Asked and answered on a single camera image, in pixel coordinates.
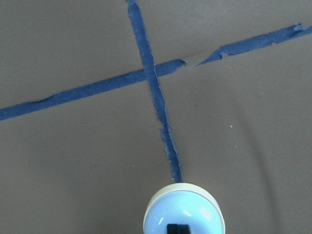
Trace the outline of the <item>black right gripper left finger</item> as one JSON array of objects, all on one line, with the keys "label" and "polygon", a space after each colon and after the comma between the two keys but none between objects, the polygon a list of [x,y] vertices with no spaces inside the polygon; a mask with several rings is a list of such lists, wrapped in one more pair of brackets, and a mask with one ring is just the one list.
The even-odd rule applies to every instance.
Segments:
[{"label": "black right gripper left finger", "polygon": [[167,225],[167,234],[179,234],[178,224],[168,224]]}]

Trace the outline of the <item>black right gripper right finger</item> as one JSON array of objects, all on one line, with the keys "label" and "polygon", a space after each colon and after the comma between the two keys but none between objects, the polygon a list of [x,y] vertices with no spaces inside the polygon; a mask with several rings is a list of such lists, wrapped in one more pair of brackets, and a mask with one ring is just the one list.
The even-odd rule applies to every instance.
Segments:
[{"label": "black right gripper right finger", "polygon": [[179,224],[178,233],[179,234],[190,234],[191,233],[190,226],[187,224]]}]

